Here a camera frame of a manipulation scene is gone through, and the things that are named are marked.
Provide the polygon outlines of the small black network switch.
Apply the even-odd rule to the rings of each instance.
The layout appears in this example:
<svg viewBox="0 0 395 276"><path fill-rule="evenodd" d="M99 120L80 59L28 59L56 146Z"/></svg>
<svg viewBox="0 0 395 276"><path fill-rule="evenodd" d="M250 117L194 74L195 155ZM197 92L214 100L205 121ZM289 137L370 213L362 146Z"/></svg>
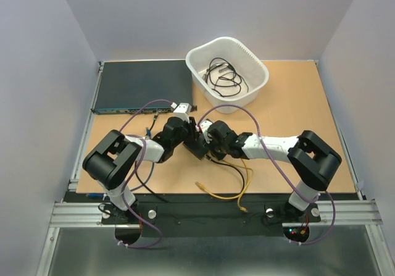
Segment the small black network switch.
<svg viewBox="0 0 395 276"><path fill-rule="evenodd" d="M184 140L183 145L199 160L209 153L208 144L203 134L200 134L197 138L190 137L187 140Z"/></svg>

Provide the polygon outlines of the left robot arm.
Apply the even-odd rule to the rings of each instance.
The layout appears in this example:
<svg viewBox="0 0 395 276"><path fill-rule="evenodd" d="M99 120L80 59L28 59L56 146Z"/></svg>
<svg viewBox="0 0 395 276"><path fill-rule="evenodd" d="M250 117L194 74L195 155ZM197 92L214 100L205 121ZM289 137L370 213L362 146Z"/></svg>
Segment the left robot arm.
<svg viewBox="0 0 395 276"><path fill-rule="evenodd" d="M175 148L198 136L193 117L185 120L169 117L161 132L152 139L126 136L111 130L85 157L82 168L97 181L111 203L116 216L125 223L137 217L136 198L127 186L127 176L135 162L163 163L172 157Z"/></svg>

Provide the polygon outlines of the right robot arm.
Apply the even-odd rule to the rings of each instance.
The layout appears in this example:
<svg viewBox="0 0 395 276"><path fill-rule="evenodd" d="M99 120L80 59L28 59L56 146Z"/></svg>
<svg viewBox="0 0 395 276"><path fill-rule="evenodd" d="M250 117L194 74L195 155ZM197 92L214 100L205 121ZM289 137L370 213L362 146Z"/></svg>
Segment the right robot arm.
<svg viewBox="0 0 395 276"><path fill-rule="evenodd" d="M269 159L292 164L301 181L284 205L285 216L299 220L319 192L326 191L342 163L341 156L316 133L304 130L299 136L270 137L244 132L236 134L225 122L209 120L199 125L204 139L218 159Z"/></svg>

